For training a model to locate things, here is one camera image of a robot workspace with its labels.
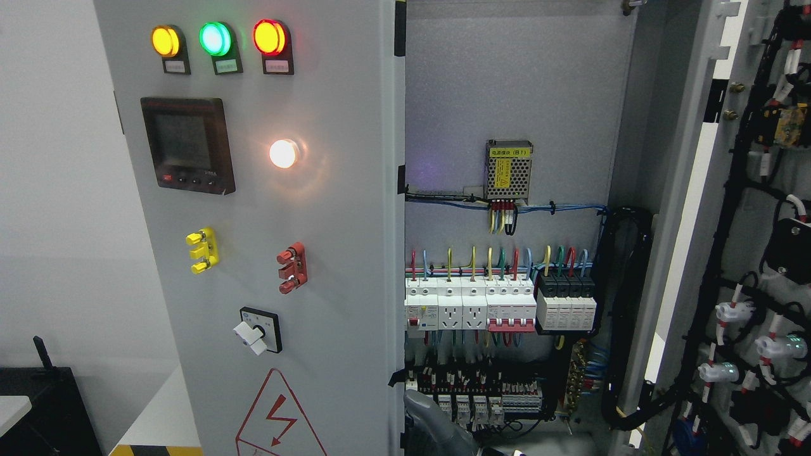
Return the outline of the dark grey robot left hand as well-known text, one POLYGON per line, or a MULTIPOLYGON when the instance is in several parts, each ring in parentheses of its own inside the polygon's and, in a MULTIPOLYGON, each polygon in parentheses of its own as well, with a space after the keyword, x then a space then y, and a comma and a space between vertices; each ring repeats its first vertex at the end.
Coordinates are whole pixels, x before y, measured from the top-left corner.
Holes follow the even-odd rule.
POLYGON ((448 415, 429 396, 407 389, 404 404, 416 427, 431 436, 440 455, 479 454, 479 446, 472 434, 450 421, 448 415))

